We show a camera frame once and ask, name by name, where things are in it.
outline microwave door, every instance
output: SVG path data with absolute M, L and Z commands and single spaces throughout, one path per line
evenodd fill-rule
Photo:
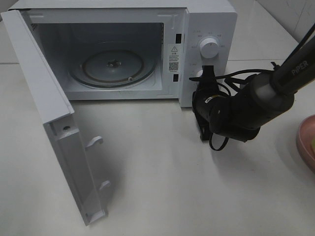
M 31 32 L 34 27 L 29 19 L 17 10 L 3 13 L 2 18 L 47 136 L 88 225 L 105 215 L 86 156 L 86 151 L 101 138 L 83 145 L 73 119 L 74 110 Z

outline white microwave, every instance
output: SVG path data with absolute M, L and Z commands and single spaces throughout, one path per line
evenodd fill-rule
M 19 0 L 1 14 L 86 225 L 106 214 L 69 100 L 178 99 L 203 65 L 225 71 L 237 14 L 227 0 Z

